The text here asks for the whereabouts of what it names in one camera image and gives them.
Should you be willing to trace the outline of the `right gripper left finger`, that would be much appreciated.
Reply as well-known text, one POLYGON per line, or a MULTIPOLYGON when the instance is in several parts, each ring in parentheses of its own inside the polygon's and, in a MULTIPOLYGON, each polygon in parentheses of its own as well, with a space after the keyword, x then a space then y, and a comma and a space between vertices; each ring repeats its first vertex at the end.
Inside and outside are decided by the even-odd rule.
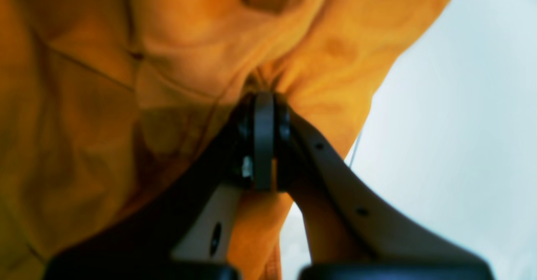
POLYGON ((276 100, 250 93, 194 164, 138 212, 57 255, 46 280, 239 280, 226 262, 245 190, 274 188, 276 100))

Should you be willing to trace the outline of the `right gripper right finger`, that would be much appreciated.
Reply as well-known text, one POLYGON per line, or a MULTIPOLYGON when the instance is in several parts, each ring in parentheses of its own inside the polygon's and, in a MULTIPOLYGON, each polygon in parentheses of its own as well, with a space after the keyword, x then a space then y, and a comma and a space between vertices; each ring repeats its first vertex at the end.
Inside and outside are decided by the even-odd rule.
POLYGON ((300 209, 311 265, 301 280, 492 280, 474 253, 374 193, 313 125, 275 97, 276 186, 300 209))

